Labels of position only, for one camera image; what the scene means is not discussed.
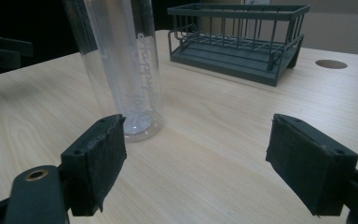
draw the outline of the table surface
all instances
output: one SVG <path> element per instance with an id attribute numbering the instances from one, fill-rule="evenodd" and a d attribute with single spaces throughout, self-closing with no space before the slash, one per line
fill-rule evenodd
<path id="1" fill-rule="evenodd" d="M 272 116 L 305 120 L 358 153 L 358 55 L 302 49 L 278 87 L 169 60 L 157 32 L 163 129 L 128 158 L 94 217 L 71 223 L 345 223 L 313 217 L 265 161 Z M 327 69 L 332 59 L 348 65 Z M 100 118 L 79 54 L 0 75 L 0 200 Z"/>

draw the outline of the dark background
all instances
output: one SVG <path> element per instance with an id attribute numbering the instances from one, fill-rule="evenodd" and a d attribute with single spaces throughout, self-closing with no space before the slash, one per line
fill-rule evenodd
<path id="1" fill-rule="evenodd" d="M 168 7 L 196 2 L 152 0 L 156 30 L 172 29 Z M 78 52 L 62 0 L 0 0 L 0 36 L 33 43 L 34 57 L 21 57 L 21 67 Z"/>

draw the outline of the clear plastic tube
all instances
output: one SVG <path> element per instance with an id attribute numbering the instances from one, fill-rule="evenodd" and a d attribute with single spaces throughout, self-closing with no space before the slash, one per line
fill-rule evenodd
<path id="1" fill-rule="evenodd" d="M 77 39 L 93 35 L 98 47 L 79 49 L 103 116 L 126 117 L 127 142 L 153 136 L 162 127 L 162 102 L 150 0 L 85 0 L 83 9 L 77 7 L 77 22 L 69 17 Z"/>

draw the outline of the dish rack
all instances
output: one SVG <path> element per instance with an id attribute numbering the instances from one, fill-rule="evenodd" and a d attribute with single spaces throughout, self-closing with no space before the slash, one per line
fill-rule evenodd
<path id="1" fill-rule="evenodd" d="M 296 66 L 310 6 L 190 4 L 168 8 L 172 62 L 276 86 Z M 172 50 L 172 35 L 179 47 Z"/>

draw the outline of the wire rack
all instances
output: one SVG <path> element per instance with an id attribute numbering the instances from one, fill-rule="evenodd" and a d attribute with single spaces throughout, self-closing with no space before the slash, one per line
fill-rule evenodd
<path id="1" fill-rule="evenodd" d="M 171 61 L 276 86 L 293 68 L 310 6 L 191 4 L 168 8 Z M 179 47 L 172 50 L 172 36 Z"/>

